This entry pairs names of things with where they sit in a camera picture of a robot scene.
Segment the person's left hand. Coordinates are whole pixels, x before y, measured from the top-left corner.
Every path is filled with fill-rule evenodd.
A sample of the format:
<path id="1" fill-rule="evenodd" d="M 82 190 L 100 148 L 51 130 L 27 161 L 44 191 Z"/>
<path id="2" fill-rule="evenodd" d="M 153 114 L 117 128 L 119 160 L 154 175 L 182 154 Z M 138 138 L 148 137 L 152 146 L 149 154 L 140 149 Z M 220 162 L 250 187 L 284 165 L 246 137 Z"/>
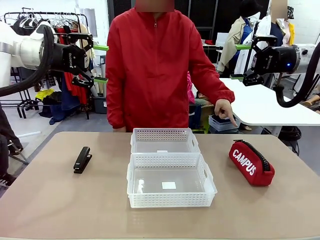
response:
<path id="1" fill-rule="evenodd" d="M 214 105 L 214 113 L 220 119 L 228 118 L 230 122 L 237 128 L 238 124 L 236 123 L 231 103 L 226 99 L 219 99 Z"/>

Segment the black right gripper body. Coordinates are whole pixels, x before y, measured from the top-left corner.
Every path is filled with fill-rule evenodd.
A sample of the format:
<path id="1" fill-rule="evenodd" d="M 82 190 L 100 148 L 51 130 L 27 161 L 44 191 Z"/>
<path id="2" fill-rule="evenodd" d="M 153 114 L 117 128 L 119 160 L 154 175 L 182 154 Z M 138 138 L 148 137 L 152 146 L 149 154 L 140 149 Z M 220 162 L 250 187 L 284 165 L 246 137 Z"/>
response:
<path id="1" fill-rule="evenodd" d="M 255 54 L 256 74 L 293 73 L 300 64 L 300 50 L 292 46 L 268 46 Z"/>

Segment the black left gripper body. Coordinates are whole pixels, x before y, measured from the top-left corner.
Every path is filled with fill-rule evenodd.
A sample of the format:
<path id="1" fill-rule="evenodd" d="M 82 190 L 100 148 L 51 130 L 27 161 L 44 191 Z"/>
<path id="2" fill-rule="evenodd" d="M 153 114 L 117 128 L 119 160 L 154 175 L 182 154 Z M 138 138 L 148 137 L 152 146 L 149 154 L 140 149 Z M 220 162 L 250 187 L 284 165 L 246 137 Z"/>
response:
<path id="1" fill-rule="evenodd" d="M 84 49 L 77 45 L 54 44 L 53 70 L 58 72 L 79 75 L 86 72 L 85 58 L 87 54 Z"/>

